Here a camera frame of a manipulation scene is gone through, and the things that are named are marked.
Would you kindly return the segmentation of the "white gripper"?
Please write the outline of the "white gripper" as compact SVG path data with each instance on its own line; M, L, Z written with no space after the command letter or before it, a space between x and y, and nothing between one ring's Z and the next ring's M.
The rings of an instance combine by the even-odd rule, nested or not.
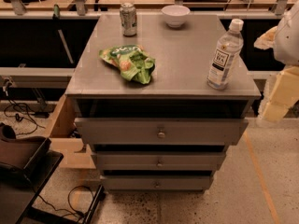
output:
M277 61L299 65L299 1L274 26L254 42L257 49L273 49ZM287 66L266 82L261 117L277 122L299 101L299 67Z

